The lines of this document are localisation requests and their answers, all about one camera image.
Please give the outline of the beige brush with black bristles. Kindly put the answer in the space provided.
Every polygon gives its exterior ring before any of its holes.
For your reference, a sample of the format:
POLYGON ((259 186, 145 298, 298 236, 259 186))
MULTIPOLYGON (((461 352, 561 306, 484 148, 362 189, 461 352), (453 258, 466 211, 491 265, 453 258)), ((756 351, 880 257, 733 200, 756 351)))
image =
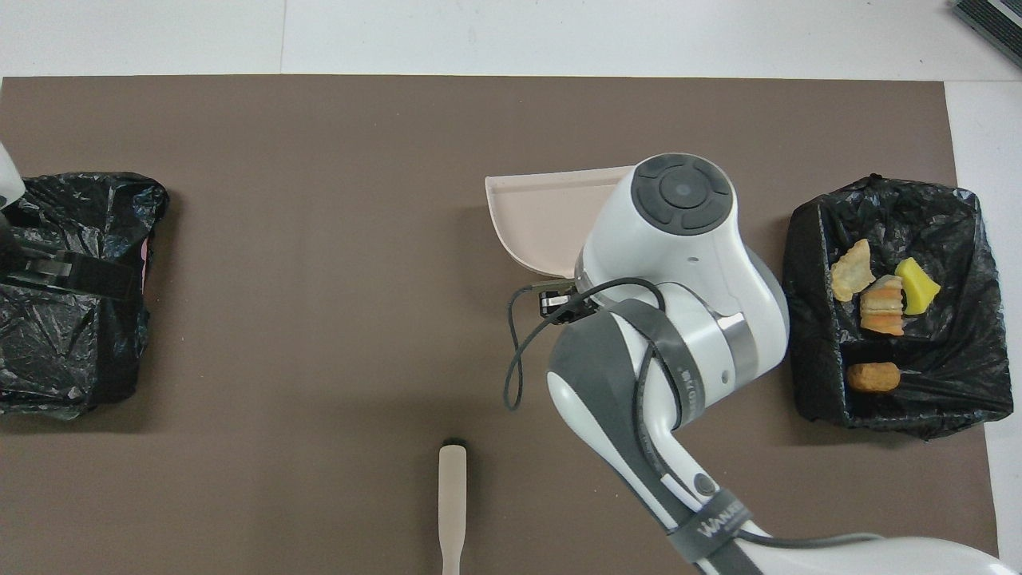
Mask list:
POLYGON ((467 444, 445 440, 438 452, 438 541, 442 575, 460 575, 467 533, 467 444))

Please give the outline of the bin with black trash bag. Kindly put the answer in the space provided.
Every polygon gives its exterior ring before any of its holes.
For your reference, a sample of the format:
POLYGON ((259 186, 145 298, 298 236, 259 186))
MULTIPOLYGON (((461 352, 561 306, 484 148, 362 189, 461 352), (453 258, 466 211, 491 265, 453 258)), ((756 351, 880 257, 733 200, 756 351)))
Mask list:
POLYGON ((144 288, 171 197, 137 173, 29 177, 5 208, 30 243, 133 267, 137 299, 0 284, 0 414, 72 419, 132 397, 149 345, 144 288))
POLYGON ((1014 411, 998 269, 974 192, 871 175, 815 197, 790 218, 782 291, 804 418, 930 440, 1014 411), (874 276, 913 257, 941 285, 927 312, 905 315, 902 336, 862 330, 860 295, 833 297, 831 266, 861 239, 874 276), (897 364, 899 387, 851 390, 857 363, 897 364))

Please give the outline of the brown round bun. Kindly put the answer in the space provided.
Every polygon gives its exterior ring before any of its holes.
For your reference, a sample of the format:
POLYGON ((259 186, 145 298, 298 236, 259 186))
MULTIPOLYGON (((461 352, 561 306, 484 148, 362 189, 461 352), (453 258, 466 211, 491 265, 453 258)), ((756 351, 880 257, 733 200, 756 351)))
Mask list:
POLYGON ((901 371, 894 363, 857 363, 846 369, 846 382, 858 393, 889 393, 899 387, 901 371))

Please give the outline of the dark grey ribbed device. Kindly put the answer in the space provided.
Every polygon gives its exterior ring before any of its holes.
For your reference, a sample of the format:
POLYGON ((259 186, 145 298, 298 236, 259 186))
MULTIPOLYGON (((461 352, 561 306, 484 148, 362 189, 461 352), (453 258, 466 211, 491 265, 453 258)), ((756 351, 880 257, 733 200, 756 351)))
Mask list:
POLYGON ((949 0, 953 14, 1022 69, 1022 0, 949 0))

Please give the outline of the striped orange bread roll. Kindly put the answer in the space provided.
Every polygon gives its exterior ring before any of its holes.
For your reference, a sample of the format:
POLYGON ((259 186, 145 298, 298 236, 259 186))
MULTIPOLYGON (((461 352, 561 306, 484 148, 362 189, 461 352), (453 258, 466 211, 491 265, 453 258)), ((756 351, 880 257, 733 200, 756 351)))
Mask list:
POLYGON ((861 293, 860 328, 904 335, 904 280, 900 276, 881 276, 861 293))

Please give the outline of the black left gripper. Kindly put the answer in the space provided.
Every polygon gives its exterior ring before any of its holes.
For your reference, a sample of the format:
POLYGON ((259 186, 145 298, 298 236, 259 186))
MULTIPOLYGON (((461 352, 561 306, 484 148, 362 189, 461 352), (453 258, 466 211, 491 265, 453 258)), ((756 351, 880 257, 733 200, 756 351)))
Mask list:
POLYGON ((10 227, 0 227, 0 284, 66 290, 107 299, 137 299, 138 278, 131 266, 49 245, 26 243, 10 227))

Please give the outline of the croissant piece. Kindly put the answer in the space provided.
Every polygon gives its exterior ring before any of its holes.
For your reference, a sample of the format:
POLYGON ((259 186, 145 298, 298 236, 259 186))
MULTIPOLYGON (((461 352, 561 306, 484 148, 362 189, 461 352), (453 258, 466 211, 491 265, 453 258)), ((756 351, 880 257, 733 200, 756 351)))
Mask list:
POLYGON ((869 241, 855 241, 843 256, 830 267, 830 288, 837 302, 850 302, 875 280, 871 269, 869 241))

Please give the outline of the beige plastic dustpan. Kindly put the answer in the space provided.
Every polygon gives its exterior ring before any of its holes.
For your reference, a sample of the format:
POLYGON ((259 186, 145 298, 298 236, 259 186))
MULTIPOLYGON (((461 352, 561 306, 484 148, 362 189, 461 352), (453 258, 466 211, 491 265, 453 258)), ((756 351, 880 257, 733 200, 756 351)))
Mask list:
POLYGON ((576 277, 576 260, 599 212, 632 167, 487 176, 497 238, 516 262, 541 276, 576 277))

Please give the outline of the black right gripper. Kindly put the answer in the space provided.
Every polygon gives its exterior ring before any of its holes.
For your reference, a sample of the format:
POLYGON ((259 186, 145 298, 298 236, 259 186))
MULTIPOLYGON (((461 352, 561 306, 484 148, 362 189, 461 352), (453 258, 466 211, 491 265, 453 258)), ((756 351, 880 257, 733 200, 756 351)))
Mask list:
POLYGON ((580 299, 577 290, 544 290, 540 292, 540 316, 552 324, 574 323, 598 312, 591 298, 580 299))

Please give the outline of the brown table mat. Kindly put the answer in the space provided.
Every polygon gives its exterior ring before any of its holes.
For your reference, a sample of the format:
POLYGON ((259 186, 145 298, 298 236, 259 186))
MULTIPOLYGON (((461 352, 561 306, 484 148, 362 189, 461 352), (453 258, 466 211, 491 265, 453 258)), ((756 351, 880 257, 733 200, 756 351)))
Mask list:
POLYGON ((7 77, 22 174, 167 187, 134 397, 0 416, 0 575, 437 575, 437 453, 469 444, 472 575, 695 575, 565 425, 489 175, 715 161, 774 272, 791 212, 876 173, 956 182, 940 81, 7 77))

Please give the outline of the yellow sponge piece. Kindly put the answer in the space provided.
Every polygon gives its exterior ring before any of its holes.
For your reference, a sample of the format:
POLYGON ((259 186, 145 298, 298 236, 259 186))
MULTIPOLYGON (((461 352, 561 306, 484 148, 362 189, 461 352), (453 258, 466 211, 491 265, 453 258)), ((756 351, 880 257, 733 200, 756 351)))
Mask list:
POLYGON ((905 315, 922 315, 927 312, 941 292, 941 285, 932 280, 913 257, 901 260, 895 268, 895 275, 901 277, 905 315))

